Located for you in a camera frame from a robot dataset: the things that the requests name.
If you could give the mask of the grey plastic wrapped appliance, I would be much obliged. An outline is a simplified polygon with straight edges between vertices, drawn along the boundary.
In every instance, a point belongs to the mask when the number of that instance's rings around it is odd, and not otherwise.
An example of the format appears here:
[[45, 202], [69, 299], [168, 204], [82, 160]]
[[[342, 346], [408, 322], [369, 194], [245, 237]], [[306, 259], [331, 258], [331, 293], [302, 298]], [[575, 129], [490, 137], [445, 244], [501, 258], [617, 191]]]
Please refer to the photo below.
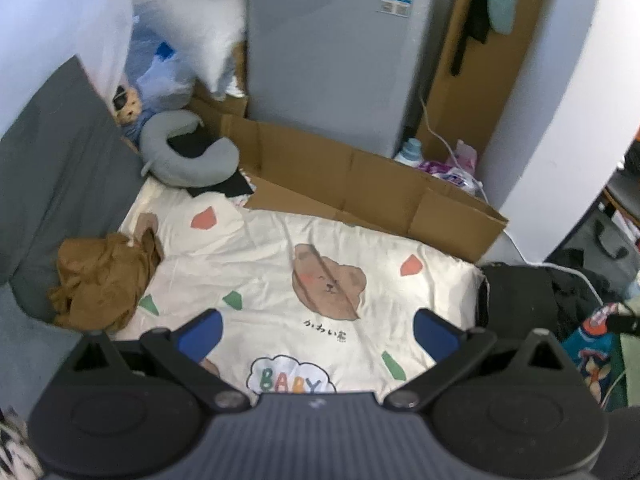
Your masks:
[[393, 156], [454, 0], [250, 0], [248, 114]]

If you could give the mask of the black garment pile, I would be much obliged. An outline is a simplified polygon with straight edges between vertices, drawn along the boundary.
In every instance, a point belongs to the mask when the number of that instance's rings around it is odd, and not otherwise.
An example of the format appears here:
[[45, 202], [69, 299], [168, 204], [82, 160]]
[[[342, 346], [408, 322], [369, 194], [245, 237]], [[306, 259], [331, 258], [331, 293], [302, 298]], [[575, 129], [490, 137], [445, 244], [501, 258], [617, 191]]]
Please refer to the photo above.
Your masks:
[[[582, 249], [559, 249], [551, 255], [549, 262], [582, 274], [605, 304], [622, 300], [620, 293], [614, 290], [604, 275], [585, 267], [585, 252]], [[547, 268], [546, 272], [549, 274], [553, 296], [558, 306], [558, 327], [553, 333], [559, 341], [564, 341], [600, 308], [600, 302], [579, 276], [555, 268]]]

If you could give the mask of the purple white detergent bag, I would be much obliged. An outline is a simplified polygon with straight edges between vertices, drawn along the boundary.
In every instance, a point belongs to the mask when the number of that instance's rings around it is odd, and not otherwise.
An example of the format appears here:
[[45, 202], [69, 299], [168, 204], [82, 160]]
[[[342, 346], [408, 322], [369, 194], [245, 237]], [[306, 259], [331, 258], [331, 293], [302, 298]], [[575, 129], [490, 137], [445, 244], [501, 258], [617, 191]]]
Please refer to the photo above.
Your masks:
[[475, 181], [477, 151], [471, 145], [457, 140], [454, 154], [446, 162], [424, 160], [418, 168], [430, 176], [446, 181], [473, 196], [480, 195], [480, 186]]

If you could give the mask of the blue patterned garment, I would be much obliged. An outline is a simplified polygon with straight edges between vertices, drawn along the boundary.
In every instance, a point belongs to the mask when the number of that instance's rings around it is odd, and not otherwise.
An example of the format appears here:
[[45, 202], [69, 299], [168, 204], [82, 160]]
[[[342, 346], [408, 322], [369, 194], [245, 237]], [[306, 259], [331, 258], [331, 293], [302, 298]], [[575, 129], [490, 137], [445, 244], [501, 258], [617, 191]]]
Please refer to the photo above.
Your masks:
[[620, 314], [622, 307], [619, 302], [605, 304], [593, 311], [562, 342], [563, 349], [601, 408], [605, 407], [611, 388], [620, 377], [620, 369], [614, 366], [618, 337], [608, 329], [606, 322], [611, 315]]

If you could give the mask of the cream bear print quilt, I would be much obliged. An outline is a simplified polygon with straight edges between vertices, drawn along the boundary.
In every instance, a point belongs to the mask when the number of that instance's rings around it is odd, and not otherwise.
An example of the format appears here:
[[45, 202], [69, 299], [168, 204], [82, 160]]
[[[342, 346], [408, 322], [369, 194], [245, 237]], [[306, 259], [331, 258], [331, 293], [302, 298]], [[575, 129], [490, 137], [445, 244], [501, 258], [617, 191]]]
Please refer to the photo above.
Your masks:
[[155, 180], [120, 229], [148, 226], [164, 258], [120, 336], [175, 330], [215, 309], [221, 340], [201, 366], [248, 396], [386, 396], [434, 365], [414, 339], [416, 312], [462, 330], [475, 323], [480, 270], [415, 240]]

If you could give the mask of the white pillow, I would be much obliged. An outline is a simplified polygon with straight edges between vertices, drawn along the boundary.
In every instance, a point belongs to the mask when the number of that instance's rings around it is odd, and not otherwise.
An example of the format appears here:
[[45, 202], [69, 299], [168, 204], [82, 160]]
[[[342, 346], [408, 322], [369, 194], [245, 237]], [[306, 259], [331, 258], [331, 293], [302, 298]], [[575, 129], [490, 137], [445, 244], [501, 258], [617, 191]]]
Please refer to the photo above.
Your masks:
[[245, 39], [248, 0], [132, 0], [142, 24], [177, 51], [221, 99], [234, 77], [233, 49]]

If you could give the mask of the grey neck pillow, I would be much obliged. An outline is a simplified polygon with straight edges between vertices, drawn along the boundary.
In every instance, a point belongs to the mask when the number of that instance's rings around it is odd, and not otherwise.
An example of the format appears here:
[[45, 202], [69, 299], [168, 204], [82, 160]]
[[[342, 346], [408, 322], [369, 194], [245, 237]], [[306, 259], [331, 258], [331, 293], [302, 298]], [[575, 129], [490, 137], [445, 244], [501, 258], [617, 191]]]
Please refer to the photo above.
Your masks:
[[142, 176], [174, 188], [221, 184], [239, 169], [240, 152], [225, 136], [214, 136], [190, 110], [153, 115], [139, 136]]

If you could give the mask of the small plush bear toy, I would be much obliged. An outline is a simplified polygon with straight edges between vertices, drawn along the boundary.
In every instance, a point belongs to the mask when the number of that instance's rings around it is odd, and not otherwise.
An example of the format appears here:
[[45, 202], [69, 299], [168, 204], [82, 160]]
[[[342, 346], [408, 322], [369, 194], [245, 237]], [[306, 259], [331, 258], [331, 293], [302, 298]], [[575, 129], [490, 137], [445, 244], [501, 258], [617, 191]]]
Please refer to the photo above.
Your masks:
[[120, 126], [134, 124], [142, 113], [142, 101], [134, 87], [118, 86], [113, 106], [115, 120]]

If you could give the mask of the clear plastic bag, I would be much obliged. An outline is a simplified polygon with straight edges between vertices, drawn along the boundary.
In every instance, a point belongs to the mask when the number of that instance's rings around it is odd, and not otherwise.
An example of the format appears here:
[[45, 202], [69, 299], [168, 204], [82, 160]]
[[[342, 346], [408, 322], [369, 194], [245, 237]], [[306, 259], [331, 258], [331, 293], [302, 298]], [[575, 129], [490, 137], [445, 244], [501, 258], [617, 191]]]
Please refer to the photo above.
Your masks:
[[196, 76], [179, 52], [163, 41], [151, 65], [137, 79], [143, 105], [154, 112], [180, 110], [192, 98]]

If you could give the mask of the blue cap detergent bottle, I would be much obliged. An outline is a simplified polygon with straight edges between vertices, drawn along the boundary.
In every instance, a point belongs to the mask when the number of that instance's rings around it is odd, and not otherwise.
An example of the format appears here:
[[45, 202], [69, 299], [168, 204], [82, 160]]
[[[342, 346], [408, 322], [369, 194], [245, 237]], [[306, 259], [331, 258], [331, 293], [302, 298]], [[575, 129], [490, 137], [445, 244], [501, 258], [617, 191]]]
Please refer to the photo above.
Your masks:
[[423, 162], [421, 141], [416, 138], [405, 140], [394, 161], [411, 168], [418, 168]]

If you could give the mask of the grey blue pillow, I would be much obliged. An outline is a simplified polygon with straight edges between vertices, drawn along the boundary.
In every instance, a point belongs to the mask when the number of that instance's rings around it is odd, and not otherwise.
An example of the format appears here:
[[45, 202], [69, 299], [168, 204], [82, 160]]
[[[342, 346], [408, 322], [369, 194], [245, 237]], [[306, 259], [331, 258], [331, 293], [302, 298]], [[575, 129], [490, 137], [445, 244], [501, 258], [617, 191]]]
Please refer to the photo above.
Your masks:
[[141, 168], [70, 58], [1, 140], [1, 279], [24, 312], [52, 321], [58, 248], [66, 238], [117, 231], [142, 188]]

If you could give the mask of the black bear pattern garment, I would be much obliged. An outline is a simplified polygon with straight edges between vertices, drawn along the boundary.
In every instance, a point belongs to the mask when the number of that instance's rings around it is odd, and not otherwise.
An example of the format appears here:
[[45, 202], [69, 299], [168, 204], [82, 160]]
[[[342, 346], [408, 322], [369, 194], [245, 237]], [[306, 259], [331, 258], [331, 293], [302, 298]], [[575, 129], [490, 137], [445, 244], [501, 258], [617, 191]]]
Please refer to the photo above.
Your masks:
[[480, 270], [484, 278], [478, 290], [477, 326], [504, 339], [524, 339], [534, 328], [558, 327], [558, 305], [546, 270], [504, 263]]

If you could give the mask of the brown crumpled garment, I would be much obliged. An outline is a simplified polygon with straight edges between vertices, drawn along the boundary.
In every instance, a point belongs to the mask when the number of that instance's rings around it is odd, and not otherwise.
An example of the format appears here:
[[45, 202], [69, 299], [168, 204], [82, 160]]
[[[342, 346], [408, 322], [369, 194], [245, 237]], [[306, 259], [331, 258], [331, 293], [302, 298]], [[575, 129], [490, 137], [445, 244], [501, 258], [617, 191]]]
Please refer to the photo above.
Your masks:
[[151, 228], [134, 238], [111, 233], [64, 240], [56, 259], [60, 284], [48, 292], [53, 324], [78, 332], [122, 330], [163, 258]]

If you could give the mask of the tall brown cardboard box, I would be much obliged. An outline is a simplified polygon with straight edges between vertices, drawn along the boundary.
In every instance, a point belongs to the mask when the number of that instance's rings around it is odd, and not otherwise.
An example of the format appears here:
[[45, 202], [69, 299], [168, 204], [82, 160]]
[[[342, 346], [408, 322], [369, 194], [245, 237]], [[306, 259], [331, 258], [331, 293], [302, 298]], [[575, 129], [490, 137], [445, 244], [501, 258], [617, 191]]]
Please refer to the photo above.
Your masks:
[[446, 159], [444, 144], [454, 145], [459, 140], [472, 145], [478, 154], [484, 153], [532, 42], [544, 0], [518, 0], [510, 35], [488, 32], [484, 44], [469, 40], [460, 74], [454, 76], [450, 67], [470, 3], [454, 0], [426, 100], [426, 117], [416, 130], [426, 159]]

